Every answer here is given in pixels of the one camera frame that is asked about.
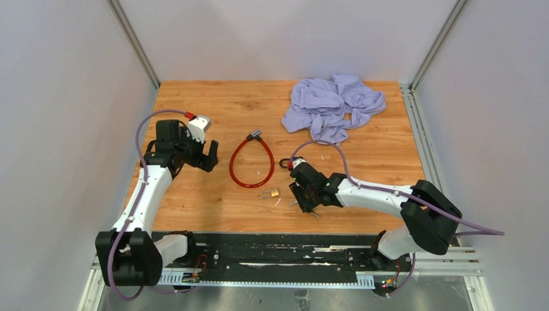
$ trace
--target red wire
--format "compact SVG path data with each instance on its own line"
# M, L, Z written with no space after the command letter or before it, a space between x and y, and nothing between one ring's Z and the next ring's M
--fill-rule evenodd
M202 272L204 272L206 270L206 267L208 266L208 256L206 256L205 254L201 254L200 257L206 258L206 261L204 261L204 268L202 268Z
M395 276L395 286L397 286L397 281L398 281L398 275L400 274L400 264L398 263L398 261L395 261L395 264L396 264L396 267L397 267L397 272L396 272L396 276Z
M199 258L199 257L196 257L196 260L197 260L196 266L194 266L194 271L193 271L192 273L195 273L196 268L198 268L198 265L200 264L200 258Z
M232 157L230 157L229 173L230 173L230 177L232 178L232 180L234 180L234 182L237 183L239 186L242 186L242 187L245 187L245 188L257 188L259 186L265 185L265 183L267 183L267 181L269 181L269 179L271 179L271 176L273 175L273 172L275 171L275 158L273 157L273 153L271 152L271 149L269 149L269 146L267 146L267 144L265 143L265 141L263 141L263 139L260 139L259 142L263 145L263 147L265 148L265 150L269 154L269 159L271 160L271 169L269 170L269 174L267 175L267 177L265 177L265 179L263 179L262 181L260 181L258 183L254 183L252 185L250 185L248 183L243 183L242 181L238 180L236 175L234 175L234 172L232 170L232 166L234 164L234 159L236 158L236 154L240 151L240 149L242 149L242 147L244 147L244 145L247 142L249 142L249 140L244 139L244 141L242 143L240 143L238 145L238 147L236 147L236 150L233 152Z

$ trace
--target cable lock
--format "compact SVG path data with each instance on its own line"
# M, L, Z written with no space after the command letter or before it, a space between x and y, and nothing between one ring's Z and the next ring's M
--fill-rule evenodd
M255 131L253 131L252 133L250 133L250 135L248 135L246 137L246 139L244 139L244 141L242 141L242 143L240 143L238 145L238 147L236 147L236 150L232 153L232 156L230 157L230 163L229 163L230 177L232 178L232 180L234 180L235 183L237 183L241 187L244 187L244 188L257 188L259 186L265 185L265 183L267 183L267 181L269 181L269 179L271 179L271 176L273 175L273 172L275 171L275 159L273 157L273 153L271 152L271 149L269 149L269 146L267 146L267 143L265 143L265 141L260 137L260 135L261 135L261 131L259 129L257 129ZM263 179L259 183L254 183L254 184L250 185L250 184L243 183L240 180L238 180L236 175L234 175L234 171L233 171L232 167L234 165L234 159L236 158L236 154L238 154L240 149L242 149L242 147L244 147L245 144L247 144L249 141L252 141L253 139L256 139L258 142L260 142L263 145L263 147L265 148L265 150L267 151L267 153L269 154L269 159L271 160L271 169L269 170L269 173L268 173L267 177L265 177L265 179Z

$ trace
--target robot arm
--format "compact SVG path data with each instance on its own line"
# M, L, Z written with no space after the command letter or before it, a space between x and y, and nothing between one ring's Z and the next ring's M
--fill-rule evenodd
M128 205L112 230L99 232L95 240L97 256L107 285L108 257L116 235L129 218L127 229L118 244L113 260L113 278L118 286L153 286L160 279L162 268L177 260L189 264L195 259L196 243L192 233L181 231L165 235L152 242L151 230L166 189L177 177L184 164L210 172L218 163L218 142L212 141L208 155L203 154L205 132L210 120L204 116L193 118L187 125L179 120L158 121L156 140L151 141L144 154L147 184L133 216L131 209L144 183L145 169L139 170L137 186Z
M334 173L327 178L301 158L295 159L292 164L290 176L295 182L289 187L304 213L311 213L320 204L355 206L404 220L404 226L380 232L372 245L370 258L378 268L383 269L391 260L421 249L437 255L446 254L458 224L401 195L403 192L421 197L461 218L461 212L428 181L419 180L413 186L393 186L353 178L359 185L395 190L394 193L381 192L358 187L345 174Z

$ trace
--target lavender cloth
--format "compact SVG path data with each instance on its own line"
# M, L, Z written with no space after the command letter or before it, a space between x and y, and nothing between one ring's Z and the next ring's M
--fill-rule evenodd
M346 130L368 123L385 108L385 95L365 86L359 76L305 79L293 87L282 124L290 133L309 128L313 139L341 143L349 138ZM344 120L345 113L351 113L350 120Z

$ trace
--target wood grain surface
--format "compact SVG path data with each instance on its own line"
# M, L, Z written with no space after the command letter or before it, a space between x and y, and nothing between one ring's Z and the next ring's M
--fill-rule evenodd
M183 167L162 199L154 230L247 231L280 233L378 233L395 229L402 221L383 213L356 207L324 207L321 215L301 213L288 189L289 172L278 160L289 157L300 144L311 139L308 130L287 133L280 119L290 103L295 81L219 81L163 82L154 110L180 109L212 120L207 132L219 142L219 164L211 173ZM341 144L353 177L391 185L415 184L423 178L420 159L410 129L406 109L396 82L366 82L386 96L387 109L374 115L365 126L349 130L350 138ZM145 142L155 138L155 123L161 119L187 120L175 113L152 118ZM264 186L245 189L229 176L229 161L234 149L255 129L274 154L276 166ZM329 176L344 172L341 158L330 146L311 144L304 156L317 170ZM235 174L245 183L263 180L269 171L267 153L257 141L246 144L235 160ZM137 181L138 167L131 183ZM278 188L280 196L259 200L261 191Z

